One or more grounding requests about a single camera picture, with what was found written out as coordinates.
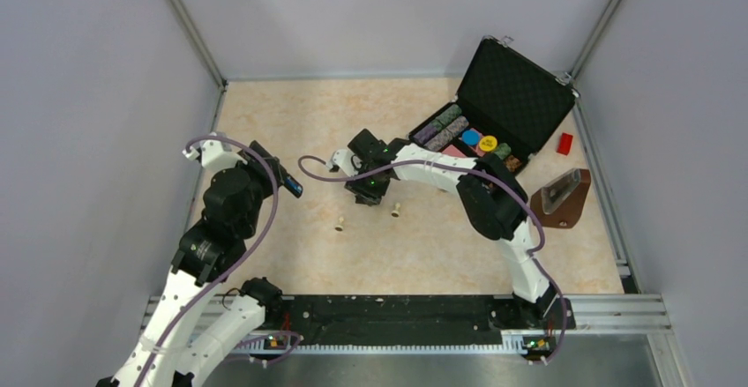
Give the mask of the black remote control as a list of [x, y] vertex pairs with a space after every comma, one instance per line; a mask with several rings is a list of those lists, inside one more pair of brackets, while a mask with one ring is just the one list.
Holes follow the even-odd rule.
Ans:
[[281, 164], [280, 159], [270, 154], [258, 141], [254, 140], [250, 144], [250, 149], [258, 153], [260, 157], [269, 165], [273, 171], [274, 178], [279, 186], [284, 186], [287, 177], [292, 176], [287, 169]]

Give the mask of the blue battery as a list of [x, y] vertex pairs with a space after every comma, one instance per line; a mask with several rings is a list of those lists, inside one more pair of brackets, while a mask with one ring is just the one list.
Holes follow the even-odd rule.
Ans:
[[303, 194], [303, 186], [292, 176], [285, 179], [284, 186], [295, 197], [300, 197]]

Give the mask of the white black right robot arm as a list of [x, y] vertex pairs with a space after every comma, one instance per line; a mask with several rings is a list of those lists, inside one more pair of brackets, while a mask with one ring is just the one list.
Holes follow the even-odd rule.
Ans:
[[540, 222], [501, 159], [453, 157], [402, 138], [385, 143], [362, 130], [332, 155], [328, 167], [350, 176], [345, 187], [360, 205], [378, 205], [392, 180], [421, 182], [456, 195], [471, 227], [496, 242], [507, 262], [520, 321], [540, 327], [552, 317], [557, 289], [535, 261], [542, 245], [534, 244], [531, 235]]

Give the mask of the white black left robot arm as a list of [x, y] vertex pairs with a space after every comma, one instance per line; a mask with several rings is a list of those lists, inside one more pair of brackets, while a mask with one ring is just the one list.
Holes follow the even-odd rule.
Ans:
[[271, 223], [258, 227], [261, 207], [272, 200], [276, 213], [279, 189], [295, 197], [303, 186], [259, 142], [243, 145], [217, 132], [188, 142], [183, 150], [212, 173], [203, 195], [204, 208], [180, 238], [166, 285], [155, 311], [124, 365], [100, 386], [200, 386], [218, 364], [251, 331], [272, 328], [283, 314], [280, 301], [242, 293], [196, 342], [190, 338], [209, 301], [222, 283], [260, 244]]

